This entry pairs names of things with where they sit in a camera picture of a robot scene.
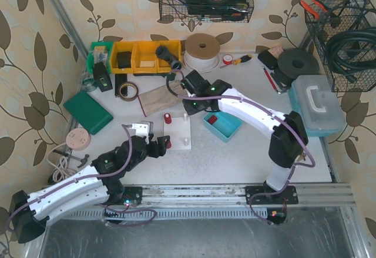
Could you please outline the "teal spring tray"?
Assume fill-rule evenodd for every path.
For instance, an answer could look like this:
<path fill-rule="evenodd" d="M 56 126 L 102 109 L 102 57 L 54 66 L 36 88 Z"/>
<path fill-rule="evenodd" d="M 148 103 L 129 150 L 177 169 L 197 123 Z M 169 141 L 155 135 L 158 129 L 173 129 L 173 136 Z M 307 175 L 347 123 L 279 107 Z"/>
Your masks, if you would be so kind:
<path fill-rule="evenodd" d="M 217 116 L 217 121 L 213 125 L 207 121 L 212 115 Z M 222 142 L 227 143 L 240 129 L 243 121 L 226 112 L 210 112 L 203 117 L 203 124 Z"/>

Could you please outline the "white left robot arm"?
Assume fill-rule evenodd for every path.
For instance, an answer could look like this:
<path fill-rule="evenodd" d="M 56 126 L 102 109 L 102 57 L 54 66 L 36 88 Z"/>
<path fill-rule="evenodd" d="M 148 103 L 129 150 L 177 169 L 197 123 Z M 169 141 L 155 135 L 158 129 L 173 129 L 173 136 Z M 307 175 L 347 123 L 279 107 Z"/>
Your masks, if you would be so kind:
<path fill-rule="evenodd" d="M 75 175 L 38 192 L 13 194 L 7 229 L 17 242 L 30 242 L 47 226 L 68 214 L 92 205 L 114 205 L 124 192 L 120 179 L 146 158 L 164 156 L 169 136 L 152 138 L 132 136 L 113 150 L 99 155 Z"/>

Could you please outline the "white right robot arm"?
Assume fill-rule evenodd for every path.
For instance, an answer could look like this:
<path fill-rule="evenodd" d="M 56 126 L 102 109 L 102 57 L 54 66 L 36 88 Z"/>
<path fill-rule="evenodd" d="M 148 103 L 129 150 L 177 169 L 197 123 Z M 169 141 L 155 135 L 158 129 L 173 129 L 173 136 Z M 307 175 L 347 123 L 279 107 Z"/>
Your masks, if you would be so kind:
<path fill-rule="evenodd" d="M 180 95 L 188 115 L 208 108 L 228 113 L 261 131 L 270 140 L 268 156 L 274 163 L 264 182 L 264 191 L 252 195 L 277 196 L 290 183 L 296 166 L 314 167 L 315 160 L 307 148 L 308 136 L 299 113 L 279 112 L 244 96 L 231 84 L 218 79 L 205 80 L 197 71 L 183 76 L 180 85 L 188 93 Z"/>

